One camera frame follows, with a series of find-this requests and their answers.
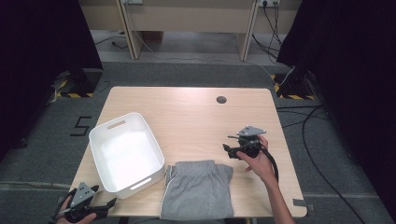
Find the white plastic basket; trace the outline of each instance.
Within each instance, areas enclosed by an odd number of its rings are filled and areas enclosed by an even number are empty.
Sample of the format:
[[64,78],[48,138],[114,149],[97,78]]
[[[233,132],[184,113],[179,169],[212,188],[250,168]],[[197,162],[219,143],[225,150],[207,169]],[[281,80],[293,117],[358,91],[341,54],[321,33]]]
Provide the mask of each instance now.
[[131,113],[90,132],[93,159],[105,190],[125,199],[165,175],[164,157],[143,117]]

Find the human arm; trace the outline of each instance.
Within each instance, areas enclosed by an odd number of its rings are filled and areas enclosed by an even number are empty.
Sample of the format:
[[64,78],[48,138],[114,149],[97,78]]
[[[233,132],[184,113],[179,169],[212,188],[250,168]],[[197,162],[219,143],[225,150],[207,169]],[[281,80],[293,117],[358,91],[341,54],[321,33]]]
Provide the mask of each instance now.
[[[60,211],[63,211],[64,209],[66,209],[67,205],[69,204],[69,201],[71,200],[71,196],[69,196],[65,201],[64,204],[62,204],[62,207],[60,209]],[[66,220],[66,218],[64,218],[64,214],[60,214],[57,217],[57,221],[56,224],[70,224],[70,222],[68,222]],[[78,222],[77,224],[90,224],[91,222],[93,222],[96,218],[96,214],[92,213],[89,214],[88,216],[84,217],[80,222]]]
[[[263,136],[258,136],[265,148],[268,148],[268,141]],[[275,223],[295,223],[277,184],[272,164],[264,153],[260,151],[259,155],[254,159],[241,151],[236,152],[236,155],[248,164],[245,171],[253,171],[267,187]]]

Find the folded gray pants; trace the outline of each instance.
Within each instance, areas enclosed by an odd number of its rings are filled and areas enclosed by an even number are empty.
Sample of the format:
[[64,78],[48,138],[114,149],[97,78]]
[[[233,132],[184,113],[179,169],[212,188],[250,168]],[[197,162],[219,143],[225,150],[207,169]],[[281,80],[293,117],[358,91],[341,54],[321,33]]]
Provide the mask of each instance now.
[[161,219],[187,221],[233,217],[233,168],[214,161],[179,161],[167,169]]

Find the human hand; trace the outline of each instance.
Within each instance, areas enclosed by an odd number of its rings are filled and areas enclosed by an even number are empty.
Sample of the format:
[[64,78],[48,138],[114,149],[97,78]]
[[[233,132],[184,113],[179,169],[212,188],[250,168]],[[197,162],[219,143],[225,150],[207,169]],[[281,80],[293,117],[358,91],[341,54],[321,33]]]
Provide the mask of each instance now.
[[[66,209],[66,207],[69,204],[71,199],[72,199],[72,196],[67,197],[67,199],[64,201],[64,204],[62,204],[60,211],[63,211],[64,209]],[[56,224],[70,224],[70,222],[68,222],[66,220],[66,218],[64,217],[64,214],[58,215],[56,218],[57,218]],[[77,224],[89,224],[89,223],[93,222],[95,220],[95,218],[96,218],[96,214],[92,213],[92,214],[89,214],[88,216],[84,217]]]
[[[257,136],[265,148],[268,148],[268,141],[262,135]],[[276,182],[272,163],[262,151],[259,152],[256,158],[251,158],[241,151],[237,151],[236,155],[248,164],[248,167],[245,169],[246,172],[252,170],[266,185],[274,181]]]

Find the black curtain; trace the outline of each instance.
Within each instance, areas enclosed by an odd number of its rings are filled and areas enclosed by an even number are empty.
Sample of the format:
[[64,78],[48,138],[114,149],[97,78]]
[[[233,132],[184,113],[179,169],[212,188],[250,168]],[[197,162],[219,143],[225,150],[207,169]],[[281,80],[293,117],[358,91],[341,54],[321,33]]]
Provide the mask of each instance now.
[[65,71],[102,64],[78,0],[0,2],[0,160],[34,124]]
[[315,74],[346,146],[396,220],[396,1],[304,0],[278,61]]

